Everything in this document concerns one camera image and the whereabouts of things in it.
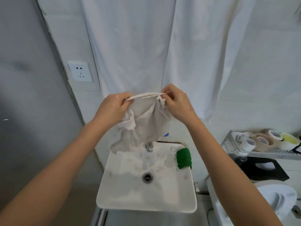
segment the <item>metal rack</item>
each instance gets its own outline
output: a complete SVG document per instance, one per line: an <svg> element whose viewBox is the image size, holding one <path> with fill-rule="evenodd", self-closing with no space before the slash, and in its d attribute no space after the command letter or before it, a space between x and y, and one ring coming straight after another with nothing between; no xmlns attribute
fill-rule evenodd
<svg viewBox="0 0 301 226"><path fill-rule="evenodd" d="M221 143L222 148L229 154L235 154L237 156L250 156L259 158L269 158L269 159L291 159L291 160L301 160L301 154L295 153L293 151L284 151L278 148L270 150L268 152L256 152L256 151L243 151L239 148L237 142L232 136L233 130L231 130L226 138Z"/></svg>

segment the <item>green cloth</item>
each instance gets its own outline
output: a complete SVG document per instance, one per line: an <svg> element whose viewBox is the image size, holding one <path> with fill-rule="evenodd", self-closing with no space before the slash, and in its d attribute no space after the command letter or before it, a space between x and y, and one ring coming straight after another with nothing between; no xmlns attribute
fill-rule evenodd
<svg viewBox="0 0 301 226"><path fill-rule="evenodd" d="M191 155L188 148L183 148L177 151L178 168L190 167L192 169Z"/></svg>

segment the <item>sink drain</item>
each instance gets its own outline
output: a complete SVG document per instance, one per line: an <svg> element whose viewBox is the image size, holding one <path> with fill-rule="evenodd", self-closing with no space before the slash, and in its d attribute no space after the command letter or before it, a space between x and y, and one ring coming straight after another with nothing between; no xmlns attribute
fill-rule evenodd
<svg viewBox="0 0 301 226"><path fill-rule="evenodd" d="M151 183L153 180L153 175L151 173L145 173L142 175L142 181L144 183Z"/></svg>

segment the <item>sink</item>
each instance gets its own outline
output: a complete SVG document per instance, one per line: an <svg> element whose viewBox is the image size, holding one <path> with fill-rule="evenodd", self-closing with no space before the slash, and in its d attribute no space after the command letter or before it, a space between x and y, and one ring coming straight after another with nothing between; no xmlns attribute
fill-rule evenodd
<svg viewBox="0 0 301 226"><path fill-rule="evenodd" d="M153 143L153 163L145 164L144 147L134 152L110 152L96 204L102 209L128 209L193 213L197 209L190 167L178 169L176 160L166 167L167 153L176 143Z"/></svg>

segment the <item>forearm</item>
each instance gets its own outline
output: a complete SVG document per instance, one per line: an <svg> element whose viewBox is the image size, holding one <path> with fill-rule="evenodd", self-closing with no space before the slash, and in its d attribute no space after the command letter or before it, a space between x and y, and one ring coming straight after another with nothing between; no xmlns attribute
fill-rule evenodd
<svg viewBox="0 0 301 226"><path fill-rule="evenodd" d="M216 194L234 225L282 225L257 188L199 118L187 125L208 169Z"/></svg>
<svg viewBox="0 0 301 226"><path fill-rule="evenodd" d="M88 123L79 136L6 206L0 225L47 225L62 207L77 172L107 127Z"/></svg>

